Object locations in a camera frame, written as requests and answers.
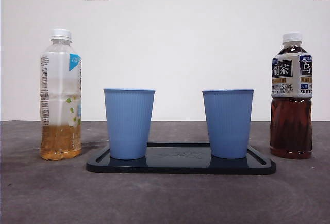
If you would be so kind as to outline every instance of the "oolong tea bottle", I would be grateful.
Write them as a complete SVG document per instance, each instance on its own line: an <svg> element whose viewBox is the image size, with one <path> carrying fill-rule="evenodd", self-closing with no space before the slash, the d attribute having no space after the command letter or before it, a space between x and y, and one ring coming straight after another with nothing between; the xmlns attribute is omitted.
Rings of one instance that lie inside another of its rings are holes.
<svg viewBox="0 0 330 224"><path fill-rule="evenodd" d="M284 48L272 60L271 153L292 159L311 156L311 55L301 33L283 35Z"/></svg>

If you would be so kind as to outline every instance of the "bottle neck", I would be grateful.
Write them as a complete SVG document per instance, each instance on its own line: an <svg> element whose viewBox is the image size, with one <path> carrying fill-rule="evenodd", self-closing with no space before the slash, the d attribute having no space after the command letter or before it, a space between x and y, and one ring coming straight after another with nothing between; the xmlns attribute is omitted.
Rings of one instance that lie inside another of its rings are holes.
<svg viewBox="0 0 330 224"><path fill-rule="evenodd" d="M293 41L293 42L285 42L283 43L284 48L287 47L300 47L302 44L302 42L298 42L298 41Z"/></svg>
<svg viewBox="0 0 330 224"><path fill-rule="evenodd" d="M64 39L52 39L51 40L53 44L65 44L67 46L70 46L71 41L64 40Z"/></svg>

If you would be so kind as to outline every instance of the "blue plastic cup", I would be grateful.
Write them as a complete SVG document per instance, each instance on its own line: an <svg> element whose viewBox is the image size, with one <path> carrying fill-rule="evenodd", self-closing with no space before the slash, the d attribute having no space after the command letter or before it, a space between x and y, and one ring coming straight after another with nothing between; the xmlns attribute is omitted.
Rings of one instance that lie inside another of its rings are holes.
<svg viewBox="0 0 330 224"><path fill-rule="evenodd" d="M111 157L144 157L155 90L105 88L104 95Z"/></svg>
<svg viewBox="0 0 330 224"><path fill-rule="evenodd" d="M246 157L254 90L203 91L211 153L219 158Z"/></svg>

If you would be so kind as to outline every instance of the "bottle label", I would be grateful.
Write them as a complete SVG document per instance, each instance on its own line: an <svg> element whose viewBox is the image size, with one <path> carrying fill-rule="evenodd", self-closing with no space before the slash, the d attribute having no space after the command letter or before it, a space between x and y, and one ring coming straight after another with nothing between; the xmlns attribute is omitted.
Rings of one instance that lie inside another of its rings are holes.
<svg viewBox="0 0 330 224"><path fill-rule="evenodd" d="M43 126L76 127L81 115L81 58L46 52L41 56L40 115Z"/></svg>
<svg viewBox="0 0 330 224"><path fill-rule="evenodd" d="M282 54L272 61L272 97L312 97L311 55Z"/></svg>

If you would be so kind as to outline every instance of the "cup rim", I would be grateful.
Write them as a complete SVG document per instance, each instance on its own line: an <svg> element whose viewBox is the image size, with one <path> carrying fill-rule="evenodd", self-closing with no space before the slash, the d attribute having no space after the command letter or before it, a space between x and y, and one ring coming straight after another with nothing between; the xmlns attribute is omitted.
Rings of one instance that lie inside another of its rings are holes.
<svg viewBox="0 0 330 224"><path fill-rule="evenodd" d="M221 89L221 90L204 90L202 93L208 92L236 92L236 91L251 91L254 92L254 89Z"/></svg>
<svg viewBox="0 0 330 224"><path fill-rule="evenodd" d="M137 89L137 88L103 88L104 91L150 91L155 92L152 89Z"/></svg>

